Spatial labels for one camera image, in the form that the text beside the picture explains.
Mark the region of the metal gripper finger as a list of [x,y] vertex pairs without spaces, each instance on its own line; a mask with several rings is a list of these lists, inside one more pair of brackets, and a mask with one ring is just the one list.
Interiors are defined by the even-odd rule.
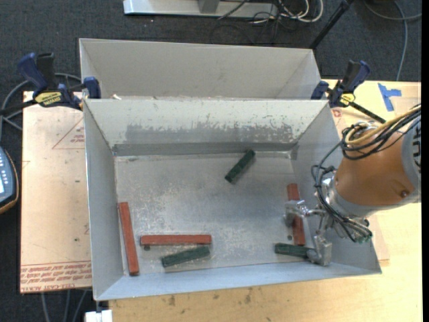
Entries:
[[290,200],[285,204],[284,221],[288,227],[295,224],[295,220],[303,220],[315,214],[315,209],[309,207],[305,200]]
[[314,248],[306,251],[307,258],[315,264],[328,266],[332,258],[332,243],[321,235],[313,237]]

